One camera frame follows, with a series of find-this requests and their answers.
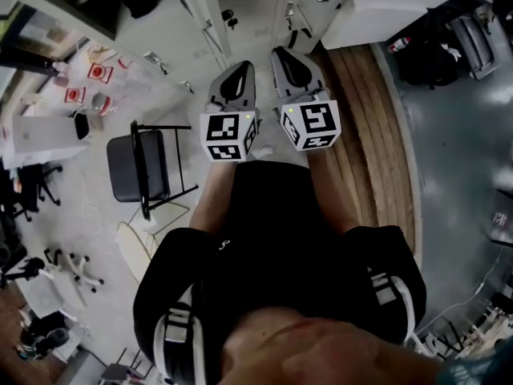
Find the wooden floor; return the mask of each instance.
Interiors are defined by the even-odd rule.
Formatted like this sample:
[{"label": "wooden floor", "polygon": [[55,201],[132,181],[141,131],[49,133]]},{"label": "wooden floor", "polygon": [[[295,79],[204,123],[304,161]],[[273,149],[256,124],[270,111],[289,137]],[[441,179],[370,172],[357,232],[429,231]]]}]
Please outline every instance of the wooden floor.
[{"label": "wooden floor", "polygon": [[22,331],[18,308],[25,298],[16,284],[0,290],[0,371],[10,376],[17,385],[53,385],[66,365],[53,355],[41,361],[22,361],[13,349]]},{"label": "wooden floor", "polygon": [[311,58],[321,66],[338,102],[342,134],[331,152],[362,225],[401,227],[415,251],[414,210],[406,154],[394,107],[368,46],[326,51]]}]

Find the black t-shirt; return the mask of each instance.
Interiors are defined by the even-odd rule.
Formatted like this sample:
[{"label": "black t-shirt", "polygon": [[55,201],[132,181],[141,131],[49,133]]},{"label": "black t-shirt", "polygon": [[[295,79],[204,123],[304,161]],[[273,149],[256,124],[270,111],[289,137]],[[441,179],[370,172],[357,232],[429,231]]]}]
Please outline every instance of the black t-shirt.
[{"label": "black t-shirt", "polygon": [[221,235],[176,229],[160,245],[135,299],[135,332],[152,359],[156,322],[195,282],[194,308],[213,352],[239,318],[264,306],[351,322],[400,343],[406,308],[395,288],[397,299],[380,305],[371,282],[380,273],[406,283],[419,323],[426,288],[398,227],[337,235],[321,215],[307,168],[239,164]]}]

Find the chair seat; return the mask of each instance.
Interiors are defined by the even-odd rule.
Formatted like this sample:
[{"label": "chair seat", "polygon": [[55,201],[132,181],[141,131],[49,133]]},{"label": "chair seat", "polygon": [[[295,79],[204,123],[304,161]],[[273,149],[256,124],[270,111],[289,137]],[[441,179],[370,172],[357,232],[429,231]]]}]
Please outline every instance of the chair seat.
[{"label": "chair seat", "polygon": [[[163,200],[169,194],[169,181],[164,153],[164,137],[155,130],[140,133],[146,161],[150,201]],[[131,136],[117,137],[107,144],[107,160],[112,192],[119,202],[140,201]]]}]

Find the person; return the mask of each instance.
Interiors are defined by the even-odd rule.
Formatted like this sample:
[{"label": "person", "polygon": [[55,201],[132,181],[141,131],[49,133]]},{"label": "person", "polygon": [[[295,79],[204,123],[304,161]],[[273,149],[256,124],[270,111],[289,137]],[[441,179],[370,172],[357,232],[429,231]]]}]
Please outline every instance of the person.
[{"label": "person", "polygon": [[327,149],[307,160],[212,164],[189,228],[157,249],[135,334],[173,381],[434,383],[439,364],[402,347],[426,309],[402,231],[358,224]]}]

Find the marker cube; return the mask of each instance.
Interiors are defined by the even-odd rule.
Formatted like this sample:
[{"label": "marker cube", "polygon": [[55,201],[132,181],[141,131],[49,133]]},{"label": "marker cube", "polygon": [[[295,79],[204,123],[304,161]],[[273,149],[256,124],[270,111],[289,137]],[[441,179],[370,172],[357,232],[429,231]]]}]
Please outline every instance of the marker cube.
[{"label": "marker cube", "polygon": [[200,115],[201,146],[210,161],[246,161],[257,134],[255,111]]},{"label": "marker cube", "polygon": [[330,147],[341,134],[335,100],[286,104],[280,124],[299,151]]}]

